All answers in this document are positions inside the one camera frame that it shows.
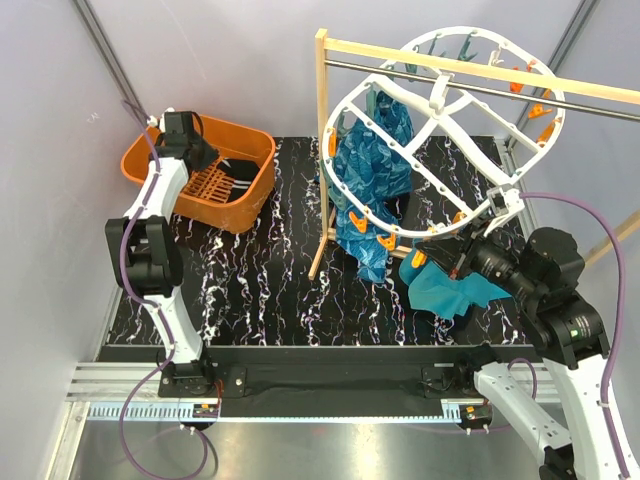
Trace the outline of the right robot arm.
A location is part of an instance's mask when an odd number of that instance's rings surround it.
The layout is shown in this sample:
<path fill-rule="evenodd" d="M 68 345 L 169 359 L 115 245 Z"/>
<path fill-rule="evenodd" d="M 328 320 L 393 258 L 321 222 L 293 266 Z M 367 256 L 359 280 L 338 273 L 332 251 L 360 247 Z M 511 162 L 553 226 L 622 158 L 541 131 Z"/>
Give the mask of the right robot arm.
<path fill-rule="evenodd" d="M 567 424 L 558 425 L 488 345 L 458 357 L 453 388 L 503 415 L 535 456 L 542 479 L 638 478 L 610 385 L 614 349 L 601 316 L 577 291 L 585 262 L 573 237 L 539 228 L 518 255 L 476 229 L 416 247 L 451 279 L 478 274 L 514 298 Z"/>

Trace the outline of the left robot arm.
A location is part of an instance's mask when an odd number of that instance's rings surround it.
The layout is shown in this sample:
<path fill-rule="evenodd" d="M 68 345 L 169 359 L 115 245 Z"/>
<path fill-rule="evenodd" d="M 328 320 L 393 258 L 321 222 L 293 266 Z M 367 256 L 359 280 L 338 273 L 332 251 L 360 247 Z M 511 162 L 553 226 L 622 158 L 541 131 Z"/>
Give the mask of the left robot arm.
<path fill-rule="evenodd" d="M 190 175 L 218 158 L 204 138 L 201 117 L 172 108 L 143 128 L 150 147 L 147 174 L 134 203 L 105 225 L 116 283 L 152 319 L 165 351 L 157 365 L 159 395 L 204 397 L 216 388 L 216 372 L 187 312 L 181 286 L 184 264 L 170 229 Z"/>

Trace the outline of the black white striped sock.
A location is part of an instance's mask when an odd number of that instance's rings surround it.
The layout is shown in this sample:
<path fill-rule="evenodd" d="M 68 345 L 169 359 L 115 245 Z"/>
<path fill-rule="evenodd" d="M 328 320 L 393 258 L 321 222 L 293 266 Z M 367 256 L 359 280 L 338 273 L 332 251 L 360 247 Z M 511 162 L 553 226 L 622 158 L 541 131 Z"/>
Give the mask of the black white striped sock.
<path fill-rule="evenodd" d="M 257 177 L 260 167 L 251 160 L 222 158 L 216 168 L 233 180 L 231 191 L 234 194 L 244 194 Z"/>

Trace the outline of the orange plastic basket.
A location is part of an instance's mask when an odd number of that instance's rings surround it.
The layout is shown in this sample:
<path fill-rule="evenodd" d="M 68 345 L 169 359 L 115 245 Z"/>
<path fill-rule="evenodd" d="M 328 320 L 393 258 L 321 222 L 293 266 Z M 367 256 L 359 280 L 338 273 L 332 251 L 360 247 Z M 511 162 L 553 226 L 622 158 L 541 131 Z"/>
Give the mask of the orange plastic basket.
<path fill-rule="evenodd" d="M 194 172 L 177 197 L 178 215 L 239 234 L 254 224 L 275 182 L 275 141 L 267 133 L 213 117 L 202 116 L 205 140 L 219 158 Z M 223 162 L 243 160 L 258 168 L 240 196 L 232 193 L 234 176 L 221 169 Z"/>

